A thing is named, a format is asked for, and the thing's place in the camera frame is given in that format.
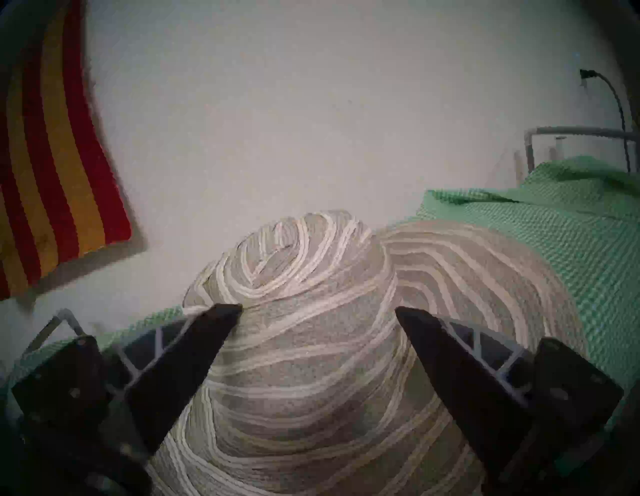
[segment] striped cloth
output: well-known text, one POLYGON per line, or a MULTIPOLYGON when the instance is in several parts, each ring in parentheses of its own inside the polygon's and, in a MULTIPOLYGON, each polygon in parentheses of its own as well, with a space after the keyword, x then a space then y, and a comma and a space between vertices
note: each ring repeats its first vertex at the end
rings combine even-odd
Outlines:
POLYGON ((131 237, 85 98, 82 19, 81 0, 61 9, 0 99, 0 299, 131 237))

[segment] yellow stripe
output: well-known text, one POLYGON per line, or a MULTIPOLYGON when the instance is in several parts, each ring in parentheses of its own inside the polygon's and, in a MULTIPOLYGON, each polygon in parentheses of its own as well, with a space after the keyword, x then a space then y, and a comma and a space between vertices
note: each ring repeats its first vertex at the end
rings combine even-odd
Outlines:
POLYGON ((0 250, 2 250, 0 252, 0 260, 2 260, 4 276, 9 286, 9 292, 12 296, 15 296, 25 291, 29 284, 22 268, 20 255, 18 255, 18 250, 15 248, 13 231, 9 224, 9 217, 6 215, 2 194, 0 194, 0 243, 2 243, 2 246, 0 246, 0 250))
POLYGON ((49 24, 42 43, 40 92, 49 146, 78 233, 79 254, 104 246, 104 227, 71 129, 62 77, 62 32, 67 9, 49 24))
POLYGON ((22 208, 33 234, 40 259, 40 272, 44 276, 58 265, 58 245, 42 204, 36 178, 33 175, 29 150, 24 136, 22 119, 22 69, 13 71, 6 101, 6 125, 9 135, 11 169, 20 193, 22 208))

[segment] white wall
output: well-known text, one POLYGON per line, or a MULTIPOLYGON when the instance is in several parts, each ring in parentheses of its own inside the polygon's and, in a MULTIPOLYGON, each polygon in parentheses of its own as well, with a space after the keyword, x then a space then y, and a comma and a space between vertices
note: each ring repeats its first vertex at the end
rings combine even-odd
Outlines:
MULTIPOLYGON (((579 86, 592 68, 624 93, 569 1, 90 0, 86 23, 104 147, 147 248, 0 304, 6 364, 60 307, 103 332, 178 304, 270 220, 344 208, 380 227, 426 188, 514 186, 528 127, 619 126, 608 89, 579 86)), ((594 143, 580 151, 624 167, 619 143, 594 143)))

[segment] metal rail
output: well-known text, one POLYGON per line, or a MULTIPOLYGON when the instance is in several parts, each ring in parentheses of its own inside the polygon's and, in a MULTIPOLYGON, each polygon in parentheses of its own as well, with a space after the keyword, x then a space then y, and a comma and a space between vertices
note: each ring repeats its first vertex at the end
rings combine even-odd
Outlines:
POLYGON ((557 127, 533 127, 524 133, 524 146, 527 153, 527 168, 529 173, 533 172, 536 166, 533 159, 532 139, 535 134, 571 134, 578 136, 599 136, 601 138, 618 138, 640 143, 640 134, 636 132, 625 132, 619 129, 606 129, 604 127, 581 127, 581 126, 557 126, 557 127))

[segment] plug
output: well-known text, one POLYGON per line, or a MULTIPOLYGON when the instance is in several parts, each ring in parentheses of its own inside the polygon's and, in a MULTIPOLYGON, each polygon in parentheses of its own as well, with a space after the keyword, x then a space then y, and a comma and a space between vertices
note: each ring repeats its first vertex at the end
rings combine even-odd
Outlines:
POLYGON ((595 72, 594 70, 580 69, 580 78, 581 79, 587 79, 589 77, 596 77, 597 75, 598 75, 598 73, 595 72))

